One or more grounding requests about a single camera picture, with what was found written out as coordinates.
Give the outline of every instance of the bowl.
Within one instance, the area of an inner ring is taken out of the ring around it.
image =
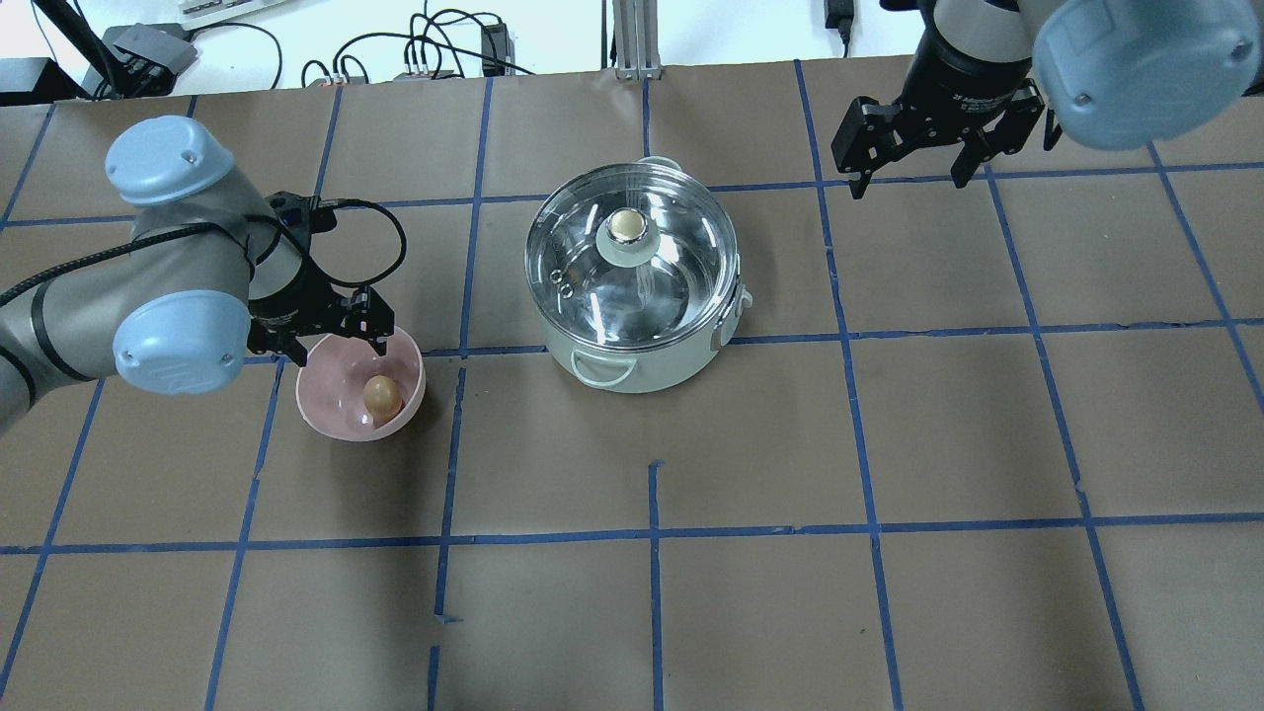
[[[364,407],[364,383],[373,376],[393,380],[403,399],[399,414],[380,424]],[[298,371],[295,385],[303,421],[344,442],[373,442],[399,431],[417,414],[425,392],[421,350],[399,328],[387,338],[386,356],[360,339],[326,335],[307,354],[307,366]]]

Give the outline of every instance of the pot lid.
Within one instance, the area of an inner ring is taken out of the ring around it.
[[[597,168],[540,209],[527,282],[545,319],[605,350],[681,340],[728,302],[737,237],[715,197],[684,172],[652,163]]]

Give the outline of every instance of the pot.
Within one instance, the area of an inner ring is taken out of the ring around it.
[[[549,352],[584,385],[616,392],[698,373],[753,302],[733,223],[662,157],[557,189],[531,225],[526,269]]]

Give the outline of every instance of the blue joint cap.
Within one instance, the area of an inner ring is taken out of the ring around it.
[[[138,207],[201,192],[234,164],[233,153],[206,127],[185,116],[145,119],[123,132],[105,154],[105,175]]]
[[[1126,151],[1220,115],[1260,66],[1250,0],[1068,0],[1033,48],[1067,135]]]
[[[222,291],[177,291],[142,305],[114,333],[123,380],[149,392],[198,395],[236,378],[250,314]]]

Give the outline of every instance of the brown egg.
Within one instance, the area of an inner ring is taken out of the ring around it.
[[[399,395],[399,385],[386,376],[373,376],[364,383],[364,409],[373,415],[373,421],[386,424],[399,414],[403,407],[403,397]]]

